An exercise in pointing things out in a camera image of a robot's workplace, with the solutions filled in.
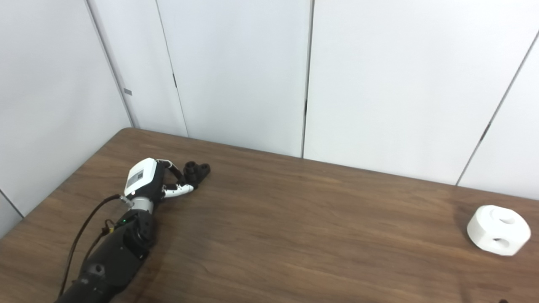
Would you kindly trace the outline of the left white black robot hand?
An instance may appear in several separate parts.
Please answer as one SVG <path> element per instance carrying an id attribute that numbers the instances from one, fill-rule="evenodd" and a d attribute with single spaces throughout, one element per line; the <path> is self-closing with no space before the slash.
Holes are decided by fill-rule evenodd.
<path id="1" fill-rule="evenodd" d="M 166 184 L 165 171 L 169 170 L 177 182 Z M 181 171 L 169 160 L 146 158 L 131 168 L 124 188 L 124 196 L 133 199 L 145 197 L 152 202 L 179 197 L 196 190 L 185 180 Z"/>

